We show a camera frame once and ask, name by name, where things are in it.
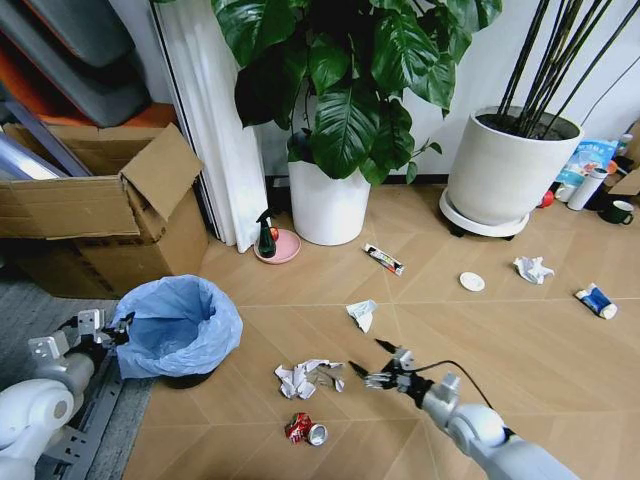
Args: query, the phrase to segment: spray bottle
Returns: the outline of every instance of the spray bottle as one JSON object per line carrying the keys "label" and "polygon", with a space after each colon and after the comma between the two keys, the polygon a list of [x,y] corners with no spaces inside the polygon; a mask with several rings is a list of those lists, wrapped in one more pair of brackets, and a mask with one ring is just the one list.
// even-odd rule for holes
{"label": "spray bottle", "polygon": [[258,252],[263,258],[271,258],[276,254],[276,242],[271,235],[271,228],[267,218],[271,217],[271,209],[267,208],[262,215],[258,217],[256,223],[260,223],[260,241],[258,243]]}

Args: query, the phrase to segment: green mug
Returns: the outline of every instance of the green mug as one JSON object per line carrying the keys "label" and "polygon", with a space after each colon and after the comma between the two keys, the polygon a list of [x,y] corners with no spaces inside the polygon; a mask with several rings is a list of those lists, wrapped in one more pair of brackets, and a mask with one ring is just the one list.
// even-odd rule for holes
{"label": "green mug", "polygon": [[633,205],[622,200],[616,200],[600,212],[600,217],[609,223],[629,225],[633,222]]}

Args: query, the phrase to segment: wooden floor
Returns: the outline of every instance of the wooden floor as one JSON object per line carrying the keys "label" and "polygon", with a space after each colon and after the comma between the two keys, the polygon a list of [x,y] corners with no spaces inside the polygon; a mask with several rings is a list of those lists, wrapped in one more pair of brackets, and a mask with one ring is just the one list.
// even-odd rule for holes
{"label": "wooden floor", "polygon": [[[196,388],[157,384],[125,478],[483,478],[408,397],[366,390],[349,370],[343,393],[321,387],[302,401],[278,392],[281,363],[328,358],[379,369],[388,356],[376,337],[411,348],[418,363],[463,364],[512,429],[580,477],[640,478],[640,220],[609,225],[556,204],[511,242],[459,239],[436,215],[440,192],[374,189],[357,240],[303,242],[287,265],[212,245],[200,274],[238,305],[240,348]],[[404,262],[404,275],[367,258],[364,242]],[[524,281],[511,265],[522,255],[543,256],[556,276],[542,286]],[[463,290],[463,271],[484,277],[486,290]],[[590,282],[615,298],[614,320],[572,297]],[[344,305],[368,298],[380,308],[365,335]],[[463,401],[480,401],[468,381],[462,390]],[[297,411],[328,427],[325,445],[284,437]]]}

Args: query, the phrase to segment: white cup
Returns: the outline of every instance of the white cup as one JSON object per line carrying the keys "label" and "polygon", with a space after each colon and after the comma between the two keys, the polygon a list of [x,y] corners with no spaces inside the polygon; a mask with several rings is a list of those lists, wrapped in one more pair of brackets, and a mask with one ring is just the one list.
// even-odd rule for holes
{"label": "white cup", "polygon": [[556,200],[561,201],[562,203],[567,203],[571,198],[571,195],[576,191],[575,185],[565,185],[562,184],[556,190]]}

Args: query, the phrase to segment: white round planter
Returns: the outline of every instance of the white round planter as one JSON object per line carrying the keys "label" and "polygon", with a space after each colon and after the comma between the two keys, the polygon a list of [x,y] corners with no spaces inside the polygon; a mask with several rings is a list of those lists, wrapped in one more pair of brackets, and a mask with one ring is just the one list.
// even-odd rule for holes
{"label": "white round planter", "polygon": [[327,177],[316,165],[289,162],[293,225],[318,245],[341,245],[362,231],[371,185],[359,170],[344,180]]}
{"label": "white round planter", "polygon": [[[518,107],[510,113],[517,115]],[[496,113],[497,107],[469,117],[449,175],[448,197],[466,218],[483,225],[501,225],[522,219],[542,196],[584,136],[583,130],[559,118],[554,128],[568,140],[530,140],[481,124],[477,117]],[[551,120],[544,114],[543,122]]]}

